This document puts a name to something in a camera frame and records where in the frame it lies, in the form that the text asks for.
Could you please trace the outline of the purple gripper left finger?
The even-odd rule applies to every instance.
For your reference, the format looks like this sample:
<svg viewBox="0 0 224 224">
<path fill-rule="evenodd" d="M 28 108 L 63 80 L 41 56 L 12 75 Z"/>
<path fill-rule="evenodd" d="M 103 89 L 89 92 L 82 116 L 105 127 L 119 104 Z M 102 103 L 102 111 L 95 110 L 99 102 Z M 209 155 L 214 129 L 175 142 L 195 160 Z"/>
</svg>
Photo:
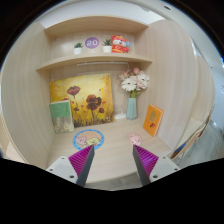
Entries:
<svg viewBox="0 0 224 224">
<path fill-rule="evenodd" d="M 94 146 L 90 145 L 69 157 L 69 161 L 77 173 L 76 184 L 84 187 L 95 155 Z"/>
</svg>

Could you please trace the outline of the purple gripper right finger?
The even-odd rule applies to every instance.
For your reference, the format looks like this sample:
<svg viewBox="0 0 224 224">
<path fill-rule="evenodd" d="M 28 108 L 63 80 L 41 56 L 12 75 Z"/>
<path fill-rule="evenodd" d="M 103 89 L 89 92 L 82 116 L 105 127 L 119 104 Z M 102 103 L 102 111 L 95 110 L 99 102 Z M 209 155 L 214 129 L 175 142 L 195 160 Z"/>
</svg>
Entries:
<svg viewBox="0 0 224 224">
<path fill-rule="evenodd" d="M 138 176 L 143 186 L 151 183 L 149 176 L 155 167 L 159 157 L 152 152 L 134 145 L 133 158 L 137 167 Z"/>
</svg>

